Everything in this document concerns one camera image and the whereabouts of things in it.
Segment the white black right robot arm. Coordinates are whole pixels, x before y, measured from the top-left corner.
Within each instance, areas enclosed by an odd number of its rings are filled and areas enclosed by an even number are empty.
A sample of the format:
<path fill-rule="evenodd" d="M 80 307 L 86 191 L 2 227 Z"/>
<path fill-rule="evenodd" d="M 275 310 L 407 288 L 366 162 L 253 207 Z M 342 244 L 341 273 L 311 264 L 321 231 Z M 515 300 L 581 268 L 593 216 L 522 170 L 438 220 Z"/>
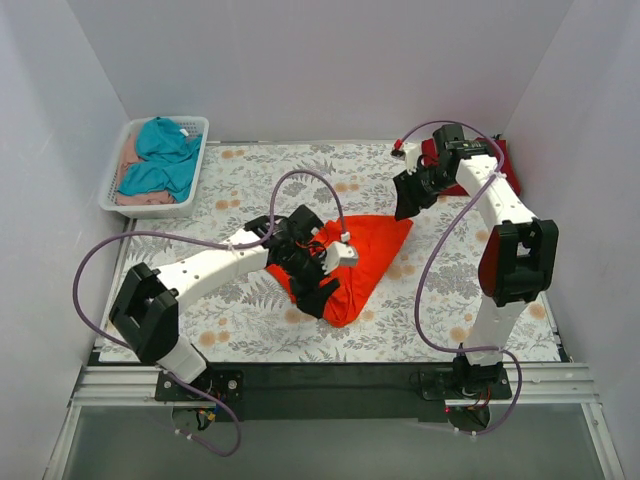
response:
<path fill-rule="evenodd" d="M 452 373 L 453 387 L 471 398 L 488 386 L 485 368 L 502 362 L 519 316 L 550 287 L 559 229 L 518 197 L 502 170 L 505 157 L 494 138 L 478 134 L 468 139 L 463 123 L 434 125 L 435 159 L 425 161 L 421 146 L 406 146 L 405 137 L 392 147 L 392 156 L 405 164 L 393 179 L 395 217 L 413 218 L 459 186 L 470 198 L 465 208 L 476 209 L 484 221 L 489 237 L 478 266 L 481 305 L 471 333 L 453 351 L 460 364 Z"/>

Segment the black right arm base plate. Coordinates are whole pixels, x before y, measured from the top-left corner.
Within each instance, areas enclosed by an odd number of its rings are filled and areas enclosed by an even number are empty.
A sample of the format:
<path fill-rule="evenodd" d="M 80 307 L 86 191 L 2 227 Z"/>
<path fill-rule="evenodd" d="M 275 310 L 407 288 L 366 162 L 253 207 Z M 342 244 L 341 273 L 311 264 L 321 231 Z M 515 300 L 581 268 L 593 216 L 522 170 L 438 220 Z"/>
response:
<path fill-rule="evenodd" d="M 508 400 L 512 389 L 504 365 L 470 366 L 465 358 L 419 366 L 409 382 L 425 400 Z"/>

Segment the orange t-shirt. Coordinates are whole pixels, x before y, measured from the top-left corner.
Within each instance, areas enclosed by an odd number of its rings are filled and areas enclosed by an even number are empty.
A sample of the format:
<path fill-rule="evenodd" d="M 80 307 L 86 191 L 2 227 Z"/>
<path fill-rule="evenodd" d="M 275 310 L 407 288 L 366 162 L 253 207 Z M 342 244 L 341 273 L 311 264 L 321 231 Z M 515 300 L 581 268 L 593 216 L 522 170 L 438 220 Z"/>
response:
<path fill-rule="evenodd" d="M 390 215 L 348 215 L 345 221 L 359 260 L 329 276 L 339 281 L 339 287 L 329 297 L 322 318 L 337 328 L 356 320 L 413 226 L 410 219 L 397 221 Z"/>

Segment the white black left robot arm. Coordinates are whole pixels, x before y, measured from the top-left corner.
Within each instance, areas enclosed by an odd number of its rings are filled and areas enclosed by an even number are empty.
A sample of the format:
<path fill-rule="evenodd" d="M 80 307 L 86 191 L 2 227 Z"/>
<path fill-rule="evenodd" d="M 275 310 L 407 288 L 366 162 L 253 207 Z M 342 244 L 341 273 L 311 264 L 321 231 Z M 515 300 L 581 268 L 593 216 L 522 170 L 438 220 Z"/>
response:
<path fill-rule="evenodd" d="M 300 206 L 288 217 L 261 216 L 246 223 L 220 249 L 156 269 L 139 263 L 127 272 L 109 319 L 142 364 L 172 373 L 188 398 L 203 399 L 212 390 L 213 377 L 205 357 L 180 335 L 180 315 L 222 285 L 277 266 L 289 277 L 297 308 L 323 317 L 340 285 L 331 273 L 358 262 L 349 233 L 327 246 L 315 240 L 323 226 L 309 208 Z"/>

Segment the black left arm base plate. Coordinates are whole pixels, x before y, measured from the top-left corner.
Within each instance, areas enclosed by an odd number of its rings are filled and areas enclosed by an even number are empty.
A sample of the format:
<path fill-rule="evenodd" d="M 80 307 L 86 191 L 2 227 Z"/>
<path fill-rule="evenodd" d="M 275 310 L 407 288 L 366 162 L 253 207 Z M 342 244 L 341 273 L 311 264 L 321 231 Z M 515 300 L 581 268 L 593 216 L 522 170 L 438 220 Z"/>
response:
<path fill-rule="evenodd" d="M 243 395 L 244 373 L 241 370 L 207 369 L 186 388 L 176 378 L 161 371 L 158 375 L 154 399 L 160 402 L 204 400 L 197 389 L 218 400 L 239 401 Z"/>

